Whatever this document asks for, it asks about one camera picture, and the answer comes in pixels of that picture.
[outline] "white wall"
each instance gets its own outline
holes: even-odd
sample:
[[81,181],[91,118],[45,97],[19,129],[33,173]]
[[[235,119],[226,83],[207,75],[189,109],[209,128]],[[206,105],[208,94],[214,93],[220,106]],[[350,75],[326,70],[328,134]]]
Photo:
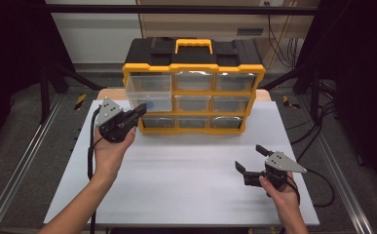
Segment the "white wall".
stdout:
[[[46,0],[48,4],[135,5],[135,0]],[[52,13],[73,63],[123,63],[133,38],[140,38],[137,14]]]

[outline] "white table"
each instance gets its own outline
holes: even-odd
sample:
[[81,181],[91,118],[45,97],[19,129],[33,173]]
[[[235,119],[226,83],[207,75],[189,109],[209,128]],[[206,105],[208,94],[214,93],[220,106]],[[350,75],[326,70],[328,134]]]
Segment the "white table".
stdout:
[[[117,101],[129,109],[127,101]],[[95,100],[79,135],[57,193],[44,220],[49,222],[88,183],[87,150]],[[275,102],[257,101],[238,136],[201,134],[160,136],[137,132],[109,193],[97,209],[96,223],[138,227],[253,227],[280,224],[271,198],[244,185],[235,161],[261,172],[261,144],[295,159]],[[307,187],[294,174],[307,225],[318,225]]]

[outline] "toolbox handle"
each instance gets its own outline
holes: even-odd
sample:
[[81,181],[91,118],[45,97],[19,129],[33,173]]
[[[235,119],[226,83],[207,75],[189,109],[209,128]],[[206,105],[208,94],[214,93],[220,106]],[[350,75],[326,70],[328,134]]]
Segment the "toolbox handle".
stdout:
[[175,53],[178,54],[178,47],[208,47],[212,55],[212,44],[209,39],[177,39]]

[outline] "human hand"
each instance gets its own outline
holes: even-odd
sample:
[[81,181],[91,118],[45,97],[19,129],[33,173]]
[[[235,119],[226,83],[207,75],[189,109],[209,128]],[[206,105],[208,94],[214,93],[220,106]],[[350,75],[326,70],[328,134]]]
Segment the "human hand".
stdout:
[[[287,174],[292,178],[292,173],[288,172]],[[290,178],[287,180],[293,184],[294,181]],[[303,217],[300,213],[299,202],[294,189],[292,189],[290,185],[285,184],[277,190],[264,176],[261,176],[259,180],[264,190],[266,190],[270,197],[273,198],[279,220],[287,233],[308,233],[307,227],[304,224]]]
[[101,139],[99,129],[94,130],[94,176],[113,183],[121,168],[125,152],[131,146],[136,134],[136,127],[133,127],[120,143],[111,143],[106,139]]

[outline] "tool box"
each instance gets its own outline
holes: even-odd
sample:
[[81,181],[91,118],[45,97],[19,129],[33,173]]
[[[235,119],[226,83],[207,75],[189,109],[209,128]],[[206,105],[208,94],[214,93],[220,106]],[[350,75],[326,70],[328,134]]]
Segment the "tool box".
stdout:
[[134,39],[123,67],[146,134],[240,134],[264,77],[252,40]]

